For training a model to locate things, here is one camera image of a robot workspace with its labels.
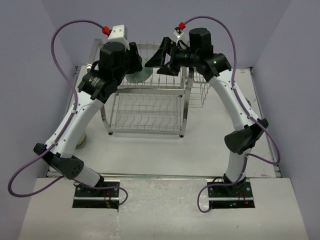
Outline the celadon green bowl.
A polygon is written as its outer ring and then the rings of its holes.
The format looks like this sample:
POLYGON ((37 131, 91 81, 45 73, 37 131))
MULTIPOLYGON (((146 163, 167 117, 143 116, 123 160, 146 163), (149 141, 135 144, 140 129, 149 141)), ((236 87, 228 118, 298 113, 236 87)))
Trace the celadon green bowl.
POLYGON ((125 76, 126 80, 132 84, 140 84, 140 83, 145 82, 148 78, 150 78, 151 75, 153 74, 153 68, 152 67, 145 67, 146 63, 147 63, 147 59, 142 58, 142 62, 141 62, 142 71, 127 74, 125 76))

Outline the light blue white bowl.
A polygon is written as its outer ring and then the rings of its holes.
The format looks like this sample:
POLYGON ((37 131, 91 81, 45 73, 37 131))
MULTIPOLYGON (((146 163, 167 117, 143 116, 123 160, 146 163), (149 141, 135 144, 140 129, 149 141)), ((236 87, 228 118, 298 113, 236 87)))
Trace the light blue white bowl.
POLYGON ((76 148, 76 149, 81 148, 81 147, 85 144, 86 138, 87 138, 87 134, 86 134, 85 131, 83 131, 83 133, 81 134, 81 136, 80 136, 77 144, 75 145, 75 148, 76 148))

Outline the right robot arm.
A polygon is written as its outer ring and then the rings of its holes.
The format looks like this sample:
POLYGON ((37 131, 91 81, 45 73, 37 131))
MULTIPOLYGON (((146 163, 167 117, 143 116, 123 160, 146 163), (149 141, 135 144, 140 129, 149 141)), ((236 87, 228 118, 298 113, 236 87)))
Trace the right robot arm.
POLYGON ((223 53, 214 52, 211 33, 204 27, 194 28, 189 31, 188 44, 182 41, 182 31, 178 31, 177 41, 164 37, 145 66, 157 68, 158 74, 168 76, 177 76, 182 67, 193 68, 216 91, 234 128, 224 137, 230 153, 223 191, 227 196, 235 196, 241 191, 239 182, 245 178, 245 156, 262 136, 261 128, 267 128, 269 123, 259 118, 237 83, 232 83, 232 67, 223 53))

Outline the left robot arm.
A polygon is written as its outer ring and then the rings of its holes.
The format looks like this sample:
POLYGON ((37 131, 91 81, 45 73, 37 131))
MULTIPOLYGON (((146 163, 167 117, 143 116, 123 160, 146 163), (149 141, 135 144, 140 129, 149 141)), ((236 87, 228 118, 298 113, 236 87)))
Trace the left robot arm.
POLYGON ((33 151, 69 180, 86 186, 92 196, 103 193, 102 176, 74 155, 77 143, 94 115, 117 91, 126 74, 142 71, 142 58, 135 42, 128 47, 116 41, 103 45, 95 61, 78 85, 76 98, 54 134, 37 143, 33 151))

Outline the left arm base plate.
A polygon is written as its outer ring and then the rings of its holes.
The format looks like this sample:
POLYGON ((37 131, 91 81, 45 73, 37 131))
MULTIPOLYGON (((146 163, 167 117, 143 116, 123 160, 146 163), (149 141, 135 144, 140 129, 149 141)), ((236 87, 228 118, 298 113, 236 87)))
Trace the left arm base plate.
POLYGON ((104 181, 100 187, 111 189, 91 189, 79 183, 74 183, 75 192, 72 208, 75 209, 119 209, 119 181, 104 181))

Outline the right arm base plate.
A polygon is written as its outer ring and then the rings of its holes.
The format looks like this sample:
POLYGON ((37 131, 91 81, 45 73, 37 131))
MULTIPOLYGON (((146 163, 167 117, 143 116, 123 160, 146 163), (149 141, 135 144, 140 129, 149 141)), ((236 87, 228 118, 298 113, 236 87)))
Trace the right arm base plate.
POLYGON ((255 208, 255 202, 249 179, 234 186, 210 186, 208 188, 209 208, 248 209, 255 208))

